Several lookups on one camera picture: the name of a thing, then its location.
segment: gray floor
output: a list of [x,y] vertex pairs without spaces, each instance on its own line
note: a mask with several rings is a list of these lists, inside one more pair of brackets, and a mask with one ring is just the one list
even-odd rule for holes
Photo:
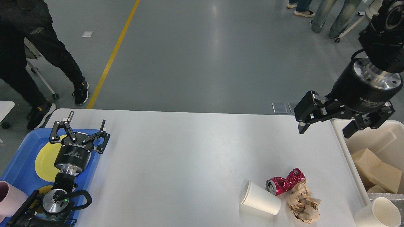
[[[92,93],[135,1],[46,2]],[[274,114],[272,103],[296,103],[308,90],[326,95],[361,48],[358,33],[367,24],[338,44],[329,39],[342,2],[316,34],[310,19],[286,9],[287,0],[140,0],[94,109]],[[311,10],[319,3],[313,0]],[[82,38],[84,31],[94,34]],[[60,69],[44,58],[32,62],[59,93],[58,108],[86,108],[74,105],[72,85]],[[1,174],[28,133],[30,106],[3,81],[0,99],[16,104],[5,118],[12,127],[0,128]],[[391,120],[404,122],[404,92],[391,101],[397,110]]]

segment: robotic arm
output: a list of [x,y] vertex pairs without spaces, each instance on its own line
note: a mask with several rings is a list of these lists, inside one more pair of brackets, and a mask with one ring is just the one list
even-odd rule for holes
[[[71,212],[84,209],[92,203],[88,191],[75,190],[78,187],[75,180],[87,167],[92,150],[99,154],[104,152],[110,134],[107,134],[104,128],[105,120],[100,130],[93,135],[74,132],[70,127],[72,118],[73,111],[67,120],[55,121],[49,136],[50,143],[62,144],[54,162],[54,166],[60,171],[56,174],[52,189],[46,194],[34,190],[6,227],[72,227],[76,220],[69,219]],[[67,135],[62,140],[57,134],[60,128],[63,128]],[[93,142],[99,138],[103,138],[104,141],[95,148]],[[86,198],[86,203],[75,206],[73,198],[81,195]]]
[[[309,91],[295,107],[300,134],[318,121],[352,119],[343,129],[349,138],[358,130],[378,128],[395,112],[389,100],[403,87],[404,0],[383,0],[359,42],[363,49],[352,55],[331,92],[322,97]],[[362,51],[368,59],[356,58]]]

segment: jeans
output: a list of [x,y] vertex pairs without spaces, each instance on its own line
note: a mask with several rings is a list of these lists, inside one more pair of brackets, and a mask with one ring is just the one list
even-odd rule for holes
[[307,12],[309,11],[311,0],[289,0],[289,3],[297,3],[296,11],[298,12]]
[[43,0],[31,2],[33,7],[24,10],[15,0],[0,1],[0,78],[36,107],[38,102],[44,103],[43,95],[25,69],[24,37],[73,84],[80,84],[84,77],[65,45],[58,40],[48,5]]
[[[337,0],[322,0],[320,6],[317,9],[316,15],[314,16],[313,22],[311,23],[311,29],[314,32],[320,32],[325,24],[326,18],[331,11]],[[354,16],[361,0],[345,0],[344,6],[341,12],[338,14],[334,23],[330,28],[330,38],[337,38],[341,33],[343,33]]]

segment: crushed soda can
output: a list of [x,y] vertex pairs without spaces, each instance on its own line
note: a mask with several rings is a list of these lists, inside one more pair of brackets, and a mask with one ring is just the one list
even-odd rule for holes
[[267,180],[265,188],[274,195],[280,195],[291,190],[295,185],[305,179],[304,174],[300,169],[293,169],[286,178],[272,177]]

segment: trash bin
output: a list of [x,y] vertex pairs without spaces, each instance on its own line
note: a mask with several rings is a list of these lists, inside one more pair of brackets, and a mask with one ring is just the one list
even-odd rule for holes
[[[402,221],[404,219],[404,196],[398,194],[404,194],[404,124],[398,121],[387,120],[378,129],[366,128],[359,130],[349,139],[346,139],[342,133],[343,128],[350,122],[350,120],[336,119],[332,122],[335,133],[341,144],[344,155],[347,159],[349,168],[358,186],[359,192],[364,200],[365,204],[370,203],[370,199],[375,197],[389,197],[392,198],[392,202],[398,207],[401,212]],[[398,194],[390,194],[386,196],[386,193],[372,193],[367,194],[365,187],[359,177],[356,170],[354,161],[351,154],[357,151],[361,151],[365,148],[369,148],[377,157],[383,162],[396,167],[403,172],[401,183],[398,188]]]

